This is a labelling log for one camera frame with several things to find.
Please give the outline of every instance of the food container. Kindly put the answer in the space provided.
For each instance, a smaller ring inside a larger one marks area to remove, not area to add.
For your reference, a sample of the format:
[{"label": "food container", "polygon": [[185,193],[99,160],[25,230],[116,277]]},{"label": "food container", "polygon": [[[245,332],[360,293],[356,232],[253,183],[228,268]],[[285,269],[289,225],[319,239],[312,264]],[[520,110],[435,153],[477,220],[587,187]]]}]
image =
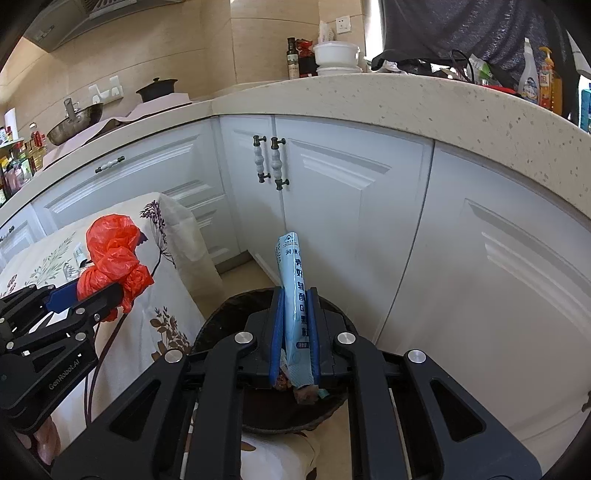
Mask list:
[{"label": "food container", "polygon": [[321,67],[354,67],[359,58],[359,47],[345,41],[326,41],[314,46],[314,55]]},{"label": "food container", "polygon": [[344,75],[346,73],[361,73],[359,67],[319,67],[316,72],[319,77],[328,75]]}]

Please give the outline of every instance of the spray bottle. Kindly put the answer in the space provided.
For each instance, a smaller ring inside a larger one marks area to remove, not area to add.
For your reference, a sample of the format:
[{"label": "spray bottle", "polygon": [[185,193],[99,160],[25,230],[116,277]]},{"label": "spray bottle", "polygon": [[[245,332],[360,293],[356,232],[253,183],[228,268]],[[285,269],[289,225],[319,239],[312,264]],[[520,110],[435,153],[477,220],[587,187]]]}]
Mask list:
[{"label": "spray bottle", "polygon": [[544,63],[540,67],[540,106],[550,110],[552,108],[554,62],[550,58],[552,51],[548,47],[540,47],[540,50],[546,54]]},{"label": "spray bottle", "polygon": [[525,58],[525,68],[519,79],[517,93],[525,100],[537,104],[540,82],[538,80],[538,71],[535,69],[534,52],[531,49],[530,39],[527,37],[525,38],[523,56]]}]

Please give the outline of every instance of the condiment bottle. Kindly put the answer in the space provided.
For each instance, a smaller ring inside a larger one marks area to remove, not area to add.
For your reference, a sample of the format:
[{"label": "condiment bottle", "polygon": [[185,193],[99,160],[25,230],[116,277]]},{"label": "condiment bottle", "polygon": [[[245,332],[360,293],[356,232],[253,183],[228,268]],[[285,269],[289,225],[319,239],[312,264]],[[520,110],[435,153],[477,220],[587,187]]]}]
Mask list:
[{"label": "condiment bottle", "polygon": [[287,39],[287,71],[290,80],[300,78],[300,65],[298,62],[296,38],[289,37]]}]

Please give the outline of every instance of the detergent bottle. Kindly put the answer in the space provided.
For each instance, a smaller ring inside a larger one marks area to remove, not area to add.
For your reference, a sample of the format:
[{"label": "detergent bottle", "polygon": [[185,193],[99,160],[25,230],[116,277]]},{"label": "detergent bottle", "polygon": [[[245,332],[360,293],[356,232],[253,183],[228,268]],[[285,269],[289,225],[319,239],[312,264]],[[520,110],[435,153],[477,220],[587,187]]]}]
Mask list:
[{"label": "detergent bottle", "polygon": [[528,102],[537,104],[540,81],[538,79],[538,71],[535,68],[534,52],[531,49],[530,39],[527,37],[525,38],[523,56],[525,58],[525,68],[519,79],[517,93]]}]

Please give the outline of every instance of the blue plastic package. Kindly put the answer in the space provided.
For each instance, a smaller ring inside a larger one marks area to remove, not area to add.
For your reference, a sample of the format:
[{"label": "blue plastic package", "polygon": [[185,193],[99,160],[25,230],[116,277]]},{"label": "blue plastic package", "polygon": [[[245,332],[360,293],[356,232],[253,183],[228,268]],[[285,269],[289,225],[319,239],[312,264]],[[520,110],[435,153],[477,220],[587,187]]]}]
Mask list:
[{"label": "blue plastic package", "polygon": [[581,91],[581,113],[579,127],[589,132],[589,111],[591,110],[591,84]]},{"label": "blue plastic package", "polygon": [[306,312],[306,289],[297,234],[290,232],[277,241],[277,265],[283,283],[285,360],[288,377],[296,388],[313,385],[310,339]]}]

